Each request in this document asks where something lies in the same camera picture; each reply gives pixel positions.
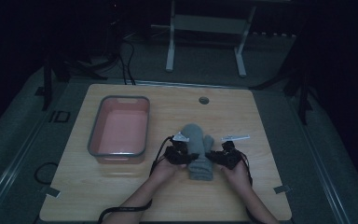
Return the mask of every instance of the wire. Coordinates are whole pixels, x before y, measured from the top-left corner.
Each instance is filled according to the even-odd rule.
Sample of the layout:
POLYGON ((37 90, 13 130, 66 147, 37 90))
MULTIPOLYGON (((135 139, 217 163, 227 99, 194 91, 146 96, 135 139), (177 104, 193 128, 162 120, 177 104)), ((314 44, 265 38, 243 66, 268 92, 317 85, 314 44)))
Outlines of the wire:
POLYGON ((115 64, 110 65, 109 67, 105 68, 105 69, 104 69, 104 70, 102 70, 102 71, 98 71, 98 73, 102 75, 103 73, 105 73, 105 72, 107 72, 107 71, 111 70, 111 69, 112 69, 112 68, 114 68, 115 66, 116 66, 116 63, 115 63, 115 64))
POLYGON ((167 28, 167 29, 165 29, 165 30, 163 30, 163 31, 161 31, 161 32, 159 32, 159 33, 157 33, 157 34, 154 34, 154 35, 151 35, 151 37, 153 38, 153 37, 157 37, 157 36, 159 36, 159 35, 163 35, 163 34, 165 34, 165 33, 168 33, 170 31, 170 28, 167 28))
MULTIPOLYGON (((162 160, 158 160, 159 158, 159 154, 161 153, 161 150, 164 148, 165 143, 169 140, 172 139, 172 137, 167 137, 164 142, 162 142, 161 147, 159 148, 158 154, 155 158, 155 160, 153 161, 152 164, 152 168, 150 169, 150 175, 153 173, 154 168, 157 166, 157 164, 159 164, 161 161, 165 160, 165 158, 163 158, 162 160)), ((101 224, 103 222, 103 218, 106 216, 106 214, 108 213, 115 213, 115 212, 140 212, 140 211, 144 211, 146 209, 148 209, 151 205, 152 205, 153 200, 150 200, 146 205, 144 206, 140 206, 140 207, 110 207, 107 208, 105 210, 103 210, 100 214, 100 217, 98 218, 98 224, 101 224)))
POLYGON ((131 55, 130 55, 130 58, 129 58, 127 64, 124 63, 124 60, 123 60, 123 57, 122 57, 121 53, 118 54, 118 58, 120 59, 121 65, 122 65, 122 73, 123 73, 124 84, 127 85, 127 79, 126 79, 126 72, 127 72, 128 76, 130 78, 131 84, 135 86, 136 85, 135 79, 133 79, 132 74, 131 74, 131 70, 130 70, 130 64, 131 64, 132 56, 133 56, 133 54, 135 52, 135 47, 133 46, 132 43, 130 43, 130 42, 126 41, 126 40, 123 40, 123 43, 128 44, 131 47, 131 55))
POLYGON ((133 36, 133 35, 136 35, 136 33, 135 32, 133 32, 132 34, 130 34, 130 35, 126 35, 126 36, 124 36, 123 37, 123 39, 125 40, 125 39, 127 39, 127 38, 130 38, 131 36, 133 36))
POLYGON ((52 161, 49 161, 49 162, 45 162, 43 163, 42 165, 40 165, 39 167, 37 167, 37 169, 34 171, 34 179, 39 183, 39 184, 43 184, 43 185, 50 185, 51 184, 51 181, 43 181, 39 178, 38 174, 39 174, 39 171, 48 166, 48 165, 54 165, 55 167, 58 167, 58 164, 55 163, 55 162, 52 162, 52 161))
POLYGON ((251 182, 251 185, 253 185, 253 179, 252 179, 252 175, 251 175, 251 167, 249 165, 248 157, 243 152, 241 152, 239 150, 237 150, 237 151, 240 152, 241 160, 242 160, 243 164, 246 166, 246 169, 248 170, 249 180, 251 182))
POLYGON ((36 218, 34 219, 34 222, 33 222, 32 224, 36 224, 39 219, 40 219, 40 216, 37 215, 36 218))

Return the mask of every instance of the black cable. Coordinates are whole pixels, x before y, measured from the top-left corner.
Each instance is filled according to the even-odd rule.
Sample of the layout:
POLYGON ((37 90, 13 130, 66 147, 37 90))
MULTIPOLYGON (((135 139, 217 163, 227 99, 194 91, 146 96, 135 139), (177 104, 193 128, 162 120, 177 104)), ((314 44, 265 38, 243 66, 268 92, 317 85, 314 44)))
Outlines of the black cable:
POLYGON ((240 155, 241 160, 242 160, 243 164, 245 164, 246 169, 248 170, 248 176, 249 176, 249 180, 251 181, 251 185, 253 185, 253 179, 252 179, 252 175, 251 175, 251 167, 249 165, 248 157, 243 152, 241 152, 241 151, 239 151, 239 152, 242 155, 242 156, 240 155))
POLYGON ((43 185, 50 185, 51 184, 51 181, 47 182, 47 181, 43 181, 41 179, 39 179, 39 177, 37 176, 39 171, 44 168, 45 166, 48 166, 48 165, 54 165, 56 167, 58 167, 58 164, 55 163, 55 162, 52 162, 52 161, 49 161, 49 162, 45 162, 43 163, 42 165, 40 165, 39 167, 37 167, 37 169, 34 171, 34 179, 39 183, 39 184, 43 184, 43 185))
POLYGON ((34 219, 34 222, 33 222, 32 224, 36 224, 39 219, 40 219, 40 218, 39 218, 39 215, 37 215, 36 218, 34 219))
MULTIPOLYGON (((158 150, 158 154, 155 158, 155 160, 153 161, 153 164, 152 164, 152 168, 150 169, 150 174, 149 176, 152 175, 153 171, 154 171, 154 168, 164 159, 162 160, 158 160, 159 158, 159 154, 161 153, 161 150, 164 148, 164 145, 165 143, 169 140, 169 139, 172 139, 172 137, 167 137, 161 144, 161 147, 159 148, 158 150)), ((97 224, 101 224, 103 223, 103 218, 104 216, 106 216, 106 214, 108 213, 114 213, 114 212, 141 212, 141 211, 144 211, 146 209, 148 209, 151 205, 152 205, 152 202, 153 200, 150 200, 147 205, 144 205, 144 206, 140 206, 140 207, 110 207, 110 208, 107 208, 105 210, 103 210, 98 218, 98 222, 97 224)))
POLYGON ((127 85, 127 78, 126 78, 126 72, 127 72, 128 76, 130 78, 131 84, 135 86, 136 83, 135 83, 135 80, 133 79, 133 77, 131 75, 131 70, 130 70, 130 64, 131 64, 133 53, 135 52, 135 47, 133 46, 132 43, 130 43, 130 42, 126 41, 126 40, 123 40, 123 43, 130 45, 131 49, 132 49, 131 55, 130 55, 130 58, 129 58, 127 64, 124 63, 124 60, 123 60, 123 57, 122 57, 121 53, 118 54, 118 58, 120 59, 121 65, 122 65, 122 73, 123 73, 124 84, 127 85))
POLYGON ((98 73, 103 74, 103 73, 105 73, 105 72, 111 70, 112 68, 114 68, 116 65, 117 65, 116 63, 115 63, 115 64, 112 64, 112 65, 110 65, 109 67, 105 68, 104 70, 98 71, 98 73))
POLYGON ((114 57, 110 56, 107 58, 106 62, 97 63, 97 64, 93 64, 93 65, 85 65, 85 66, 92 69, 93 71, 96 71, 96 70, 105 68, 105 67, 111 65, 112 63, 116 63, 117 60, 118 60, 118 58, 114 58, 114 57))

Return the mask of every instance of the human arm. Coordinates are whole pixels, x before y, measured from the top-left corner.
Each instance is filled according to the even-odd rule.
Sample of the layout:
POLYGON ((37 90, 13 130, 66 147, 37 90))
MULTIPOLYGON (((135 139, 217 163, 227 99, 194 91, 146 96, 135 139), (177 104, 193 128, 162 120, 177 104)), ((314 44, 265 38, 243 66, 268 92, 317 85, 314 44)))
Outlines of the human arm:
POLYGON ((279 223, 252 189, 248 170, 243 162, 238 162, 233 170, 221 165, 219 167, 254 218, 267 224, 279 223))
MULTIPOLYGON (((161 158, 151 176, 139 187, 120 207, 140 207, 147 205, 158 189, 167 182, 177 170, 184 165, 170 164, 161 158)), ((103 224, 131 224, 139 223, 144 211, 140 212, 115 212, 109 214, 103 224)))

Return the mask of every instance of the dark background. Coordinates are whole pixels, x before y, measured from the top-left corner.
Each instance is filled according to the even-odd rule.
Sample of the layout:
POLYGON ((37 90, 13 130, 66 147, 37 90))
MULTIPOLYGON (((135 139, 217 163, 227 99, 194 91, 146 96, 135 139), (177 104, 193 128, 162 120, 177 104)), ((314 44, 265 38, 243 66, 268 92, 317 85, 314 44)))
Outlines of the dark background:
MULTIPOLYGON (((291 66, 307 62, 310 85, 358 170, 358 0, 258 4, 252 32, 297 36, 287 61, 291 66)), ((196 6, 208 6, 227 16, 224 5, 198 1, 180 9, 191 12, 196 6)), ((166 0, 153 4, 145 0, 0 0, 0 116, 48 54, 64 52, 87 62, 104 49, 107 33, 116 38, 108 43, 109 52, 115 54, 126 26, 110 29, 112 21, 148 38, 149 25, 168 25, 169 13, 166 0)), ((63 63, 56 61, 62 71, 59 78, 66 80, 63 63)))

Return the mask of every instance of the black strap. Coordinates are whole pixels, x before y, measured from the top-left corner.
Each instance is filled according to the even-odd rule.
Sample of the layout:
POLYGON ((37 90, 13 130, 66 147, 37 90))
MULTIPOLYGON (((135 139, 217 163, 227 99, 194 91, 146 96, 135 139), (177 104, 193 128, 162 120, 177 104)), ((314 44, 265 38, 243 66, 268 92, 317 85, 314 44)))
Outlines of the black strap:
MULTIPOLYGON (((159 148, 158 154, 156 156, 156 159, 153 161, 152 164, 152 168, 150 169, 150 174, 152 175, 154 168, 157 166, 157 164, 159 163, 158 158, 159 158, 159 154, 161 153, 161 150, 164 148, 165 143, 171 139, 171 137, 167 137, 164 142, 161 144, 161 147, 159 148)), ((98 222, 97 224, 101 224, 103 223, 103 218, 104 216, 106 216, 106 214, 108 213, 114 213, 114 212, 142 212, 144 210, 147 210, 151 205, 152 205, 153 200, 150 200, 149 203, 147 203, 147 205, 145 206, 141 206, 141 207, 110 207, 110 208, 106 208, 105 210, 103 210, 100 214, 100 217, 98 218, 98 222)))
POLYGON ((106 208, 101 212, 100 217, 98 218, 98 224, 103 223, 103 218, 108 213, 114 213, 114 212, 142 212, 146 209, 148 209, 152 205, 152 200, 147 205, 141 206, 141 207, 111 207, 106 208))

